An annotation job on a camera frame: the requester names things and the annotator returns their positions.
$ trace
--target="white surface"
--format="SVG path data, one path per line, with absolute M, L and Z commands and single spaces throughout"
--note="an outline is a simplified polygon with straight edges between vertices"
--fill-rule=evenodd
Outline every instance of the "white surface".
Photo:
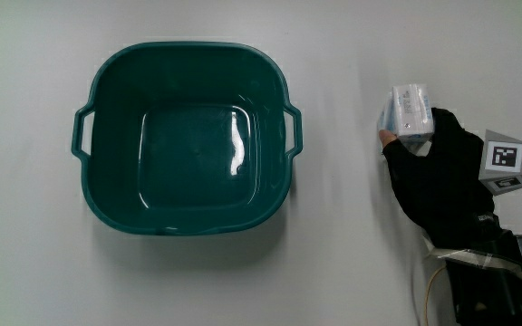
M 304 115 L 289 198 L 239 234 L 112 231 L 82 200 L 73 114 L 125 44 L 185 39 L 282 67 Z M 0 1 L 0 325 L 417 325 L 439 264 L 376 155 L 386 93 L 410 82 L 522 139 L 522 1 Z M 497 202 L 522 232 L 522 190 Z M 445 276 L 432 325 L 454 324 Z

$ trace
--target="white package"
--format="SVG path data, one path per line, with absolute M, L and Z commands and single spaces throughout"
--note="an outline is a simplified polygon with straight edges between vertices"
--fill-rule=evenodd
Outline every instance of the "white package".
M 424 84 L 394 86 L 378 122 L 398 136 L 406 148 L 416 153 L 434 133 L 430 100 Z

